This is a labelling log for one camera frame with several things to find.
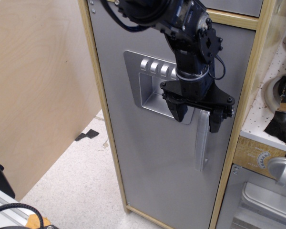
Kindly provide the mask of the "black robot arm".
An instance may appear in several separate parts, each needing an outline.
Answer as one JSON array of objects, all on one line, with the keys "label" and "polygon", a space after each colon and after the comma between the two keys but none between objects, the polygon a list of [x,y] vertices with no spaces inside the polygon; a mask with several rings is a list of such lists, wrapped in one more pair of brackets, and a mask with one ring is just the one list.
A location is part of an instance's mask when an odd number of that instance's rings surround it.
[{"label": "black robot arm", "polygon": [[165,35],[176,59],[175,81],[160,84],[163,99],[174,119],[181,122],[188,107],[210,113],[212,133],[219,131],[224,119],[234,114],[235,99],[220,90],[215,82],[215,60],[222,50],[206,7],[198,0],[117,0],[119,13],[134,23],[124,24],[109,3],[102,6],[111,18],[129,32],[154,28]]}]

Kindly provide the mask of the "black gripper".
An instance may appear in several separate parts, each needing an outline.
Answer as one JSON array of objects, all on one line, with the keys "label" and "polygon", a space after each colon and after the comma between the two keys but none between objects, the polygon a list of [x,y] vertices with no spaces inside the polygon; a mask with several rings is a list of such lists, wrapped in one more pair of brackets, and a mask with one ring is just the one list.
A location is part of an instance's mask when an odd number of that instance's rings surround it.
[{"label": "black gripper", "polygon": [[210,112],[209,126],[211,133],[217,133],[221,123],[234,114],[235,99],[222,91],[215,80],[209,76],[196,79],[164,81],[160,83],[163,99],[174,119],[182,122],[188,107],[199,108]]}]

